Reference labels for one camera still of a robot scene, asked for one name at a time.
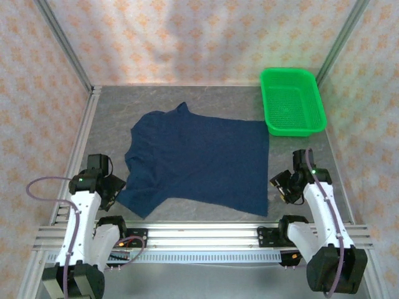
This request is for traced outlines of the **navy blue t-shirt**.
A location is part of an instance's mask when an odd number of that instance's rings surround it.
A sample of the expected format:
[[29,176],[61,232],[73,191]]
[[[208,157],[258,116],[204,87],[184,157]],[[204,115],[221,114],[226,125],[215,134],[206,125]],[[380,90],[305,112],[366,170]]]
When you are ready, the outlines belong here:
[[201,116],[186,103],[143,115],[125,153],[117,201],[149,216],[169,198],[267,216],[269,132],[263,121]]

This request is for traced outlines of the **small black controller board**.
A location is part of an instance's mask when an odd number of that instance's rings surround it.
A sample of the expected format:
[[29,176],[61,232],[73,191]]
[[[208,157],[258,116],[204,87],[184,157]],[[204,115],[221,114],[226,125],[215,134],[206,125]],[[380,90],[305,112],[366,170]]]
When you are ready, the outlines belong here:
[[130,251],[129,250],[116,250],[112,251],[108,256],[107,267],[120,267],[130,261]]
[[284,268],[304,268],[307,266],[303,255],[298,250],[281,250],[279,265]]

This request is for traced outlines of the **green plastic perforated basket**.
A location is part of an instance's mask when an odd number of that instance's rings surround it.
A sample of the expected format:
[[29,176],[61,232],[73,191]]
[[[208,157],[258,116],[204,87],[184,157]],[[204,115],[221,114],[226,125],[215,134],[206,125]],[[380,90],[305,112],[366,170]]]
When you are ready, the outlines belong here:
[[264,119],[274,136],[308,137],[324,131],[327,117],[313,73],[268,68],[259,76]]

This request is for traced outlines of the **aluminium table side rail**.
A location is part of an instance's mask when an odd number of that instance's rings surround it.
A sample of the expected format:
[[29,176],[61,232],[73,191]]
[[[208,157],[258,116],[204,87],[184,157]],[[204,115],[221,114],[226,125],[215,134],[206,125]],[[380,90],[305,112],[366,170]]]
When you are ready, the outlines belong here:
[[[89,137],[90,129],[94,119],[97,104],[102,91],[101,85],[96,85],[87,100],[84,114],[82,116],[79,130],[75,138],[74,147],[72,149],[69,162],[67,164],[67,170],[65,172],[65,177],[72,178],[75,174],[79,172],[82,158],[84,155],[85,147]],[[68,181],[62,180],[59,190],[59,195],[56,199],[67,199],[69,195],[69,183]],[[53,226],[57,223],[60,216],[59,208],[63,208],[65,204],[55,203],[50,217],[49,225]]]
[[337,151],[334,148],[333,139],[332,139],[332,137],[330,136],[330,133],[327,130],[325,130],[325,134],[327,136],[327,139],[328,139],[328,142],[329,142],[329,146],[330,146],[330,150],[332,152],[332,156],[333,156],[333,159],[334,159],[335,168],[337,170],[337,175],[339,177],[340,187],[341,187],[342,194],[343,194],[344,201],[345,201],[345,205],[346,205],[349,217],[350,217],[350,223],[351,224],[356,224],[355,216],[353,214],[352,207],[350,205],[350,201],[349,201],[349,198],[348,198],[348,195],[347,195],[347,191],[346,191],[346,188],[344,186],[344,180],[343,180],[344,177],[342,176],[342,173],[340,171],[339,161],[337,159]]

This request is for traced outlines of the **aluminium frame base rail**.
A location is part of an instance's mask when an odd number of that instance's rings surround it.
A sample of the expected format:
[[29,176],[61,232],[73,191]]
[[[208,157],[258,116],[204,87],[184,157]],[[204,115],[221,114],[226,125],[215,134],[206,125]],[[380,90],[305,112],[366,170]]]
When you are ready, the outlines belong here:
[[[357,248],[373,249],[366,225],[345,223]],[[151,250],[258,250],[258,227],[277,228],[273,222],[134,222],[127,227],[148,229],[147,249]],[[59,250],[66,221],[39,228],[34,250]]]

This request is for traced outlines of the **aluminium frame post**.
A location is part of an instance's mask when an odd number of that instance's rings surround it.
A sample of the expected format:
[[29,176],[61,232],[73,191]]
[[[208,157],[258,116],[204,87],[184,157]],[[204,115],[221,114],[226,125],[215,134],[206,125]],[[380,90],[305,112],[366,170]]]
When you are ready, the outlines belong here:
[[59,21],[57,20],[57,17],[55,16],[50,4],[47,0],[33,0],[33,2],[38,8],[39,12],[42,14],[44,20],[49,26],[50,31],[60,45],[60,48],[67,57],[67,60],[74,69],[81,84],[84,86],[87,92],[91,93],[93,90],[93,86],[90,83],[88,75],[86,74],[82,64],[80,63],[77,54],[73,50],[72,45],[69,42],[65,32],[63,31]]
[[333,67],[341,50],[355,29],[355,26],[358,24],[359,19],[366,10],[369,2],[370,0],[356,0],[316,76],[318,87],[320,87],[323,81],[327,78],[331,68]]

